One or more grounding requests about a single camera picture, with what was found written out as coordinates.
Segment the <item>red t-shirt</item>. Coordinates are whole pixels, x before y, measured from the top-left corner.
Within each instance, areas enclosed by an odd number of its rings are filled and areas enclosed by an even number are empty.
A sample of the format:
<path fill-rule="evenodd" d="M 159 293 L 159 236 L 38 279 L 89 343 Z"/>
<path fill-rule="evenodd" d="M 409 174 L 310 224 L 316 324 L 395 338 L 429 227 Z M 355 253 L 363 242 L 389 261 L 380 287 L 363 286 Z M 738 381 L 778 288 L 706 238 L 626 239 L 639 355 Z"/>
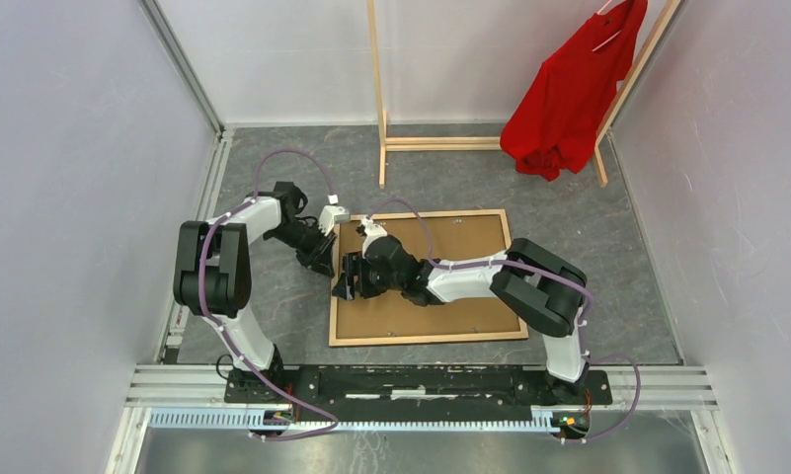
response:
<path fill-rule="evenodd" d="M 646 1 L 633 0 L 592 14 L 542 62 L 500 135 L 517 172 L 551 182 L 587 166 L 597 129 L 632 66 L 647 9 Z"/>

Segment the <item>aluminium rail frame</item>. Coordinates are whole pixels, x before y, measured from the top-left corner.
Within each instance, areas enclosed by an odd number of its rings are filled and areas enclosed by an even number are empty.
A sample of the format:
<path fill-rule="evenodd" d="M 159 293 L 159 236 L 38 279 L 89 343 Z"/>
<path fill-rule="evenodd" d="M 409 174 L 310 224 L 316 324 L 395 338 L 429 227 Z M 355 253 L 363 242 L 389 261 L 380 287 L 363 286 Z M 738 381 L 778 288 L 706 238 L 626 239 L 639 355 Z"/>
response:
<path fill-rule="evenodd" d="M 150 364 L 129 383 L 110 473 L 731 473 L 707 371 L 600 363 L 606 407 L 528 421 L 280 421 L 224 400 L 227 366 Z"/>

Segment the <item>wooden clothes rack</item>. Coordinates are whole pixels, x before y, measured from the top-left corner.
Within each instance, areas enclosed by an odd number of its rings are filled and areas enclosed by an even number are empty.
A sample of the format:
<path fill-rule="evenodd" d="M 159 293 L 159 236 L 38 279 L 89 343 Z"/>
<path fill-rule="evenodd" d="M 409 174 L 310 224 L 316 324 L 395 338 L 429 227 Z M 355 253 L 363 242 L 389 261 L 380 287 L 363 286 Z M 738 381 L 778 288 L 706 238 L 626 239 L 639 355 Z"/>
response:
<path fill-rule="evenodd" d="M 609 178 L 605 170 L 601 153 L 601 143 L 608 137 L 610 130 L 627 102 L 632 90 L 637 85 L 641 74 L 649 63 L 658 44 L 667 32 L 677 10 L 682 6 L 681 0 L 668 0 L 663 5 L 654 25 L 648 32 L 641 48 L 636 53 L 632 66 L 621 82 L 620 88 L 600 123 L 593 148 L 593 164 L 598 184 L 605 188 Z M 447 152 L 447 151 L 498 151 L 498 136 L 394 136 L 387 129 L 388 114 L 383 105 L 383 90 L 379 60 L 377 22 L 375 2 L 365 2 L 368 35 L 370 42 L 372 79 L 375 93 L 377 130 L 379 141 L 378 186 L 383 189 L 386 184 L 387 154 L 396 152 Z"/>

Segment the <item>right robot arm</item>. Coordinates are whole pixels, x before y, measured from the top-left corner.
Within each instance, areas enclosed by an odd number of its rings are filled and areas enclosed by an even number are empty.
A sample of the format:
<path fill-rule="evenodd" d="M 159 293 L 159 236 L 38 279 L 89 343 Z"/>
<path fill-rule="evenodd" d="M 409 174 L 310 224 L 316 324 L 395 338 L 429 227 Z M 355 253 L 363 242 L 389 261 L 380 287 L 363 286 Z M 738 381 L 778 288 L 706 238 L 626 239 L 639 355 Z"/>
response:
<path fill-rule="evenodd" d="M 525 238 L 506 249 L 467 260 L 419 259 L 392 235 L 364 238 L 343 256 L 332 295 L 370 299 L 398 292 L 417 306 L 494 298 L 541 335 L 546 350 L 546 387 L 560 403 L 587 388 L 589 364 L 580 323 L 592 296 L 576 267 Z"/>

